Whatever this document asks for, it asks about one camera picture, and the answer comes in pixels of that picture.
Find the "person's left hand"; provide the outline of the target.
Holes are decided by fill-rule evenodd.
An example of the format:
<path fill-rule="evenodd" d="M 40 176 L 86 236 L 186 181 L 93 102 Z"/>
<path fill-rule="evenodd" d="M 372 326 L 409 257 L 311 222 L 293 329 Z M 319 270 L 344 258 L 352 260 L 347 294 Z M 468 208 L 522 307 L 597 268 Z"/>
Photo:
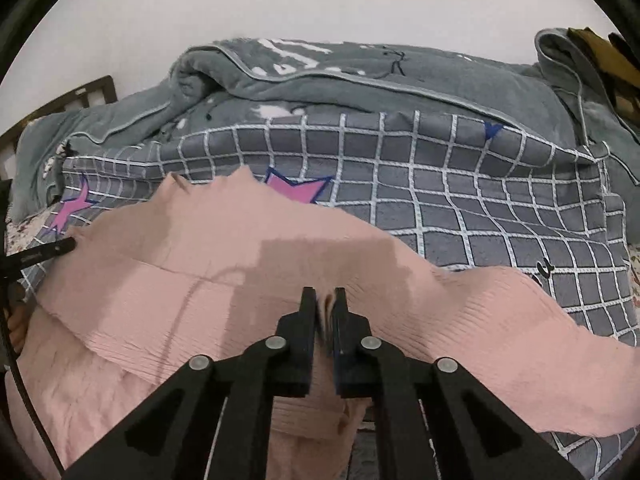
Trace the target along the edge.
<path fill-rule="evenodd" d="M 26 304 L 26 292 L 20 283 L 12 283 L 8 288 L 9 307 L 4 315 L 8 323 L 10 341 L 13 350 L 20 354 L 24 348 L 30 319 L 29 306 Z"/>

